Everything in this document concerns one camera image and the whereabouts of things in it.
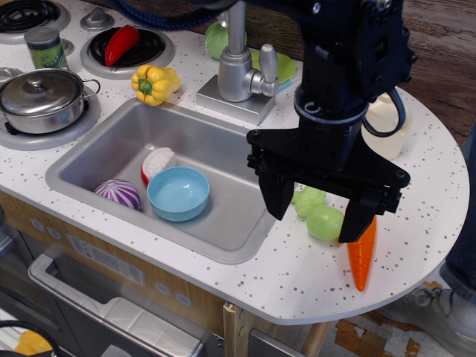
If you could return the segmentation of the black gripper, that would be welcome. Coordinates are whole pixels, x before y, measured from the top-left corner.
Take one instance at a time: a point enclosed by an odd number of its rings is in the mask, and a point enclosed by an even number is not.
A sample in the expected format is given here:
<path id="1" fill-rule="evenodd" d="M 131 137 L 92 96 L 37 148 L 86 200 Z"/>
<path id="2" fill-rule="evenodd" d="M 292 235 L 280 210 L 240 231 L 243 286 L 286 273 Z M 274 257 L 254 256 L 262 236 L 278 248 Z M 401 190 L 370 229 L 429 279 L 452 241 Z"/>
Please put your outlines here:
<path id="1" fill-rule="evenodd" d="M 396 212 L 410 176 L 365 143 L 363 112 L 348 118 L 297 113 L 294 129 L 254 129 L 246 135 L 248 166 L 259 176 L 266 209 L 282 220 L 295 183 L 347 198 L 338 241 L 357 242 L 375 214 Z"/>

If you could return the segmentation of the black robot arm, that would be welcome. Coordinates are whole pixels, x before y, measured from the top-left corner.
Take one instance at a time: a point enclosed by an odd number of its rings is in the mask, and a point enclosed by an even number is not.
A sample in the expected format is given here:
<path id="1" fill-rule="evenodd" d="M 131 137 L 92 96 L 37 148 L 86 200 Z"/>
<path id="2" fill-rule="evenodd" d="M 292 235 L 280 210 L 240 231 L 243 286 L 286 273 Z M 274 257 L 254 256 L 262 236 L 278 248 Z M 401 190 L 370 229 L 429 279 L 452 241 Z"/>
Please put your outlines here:
<path id="1" fill-rule="evenodd" d="M 248 133 L 249 167 L 268 212 L 282 219 L 295 185 L 348 199 L 339 235 L 356 242 L 373 218 L 395 212 L 409 174 L 375 153 L 361 127 L 369 105 L 411 78 L 401 1 L 263 1 L 297 22 L 303 74 L 294 96 L 294 129 Z"/>

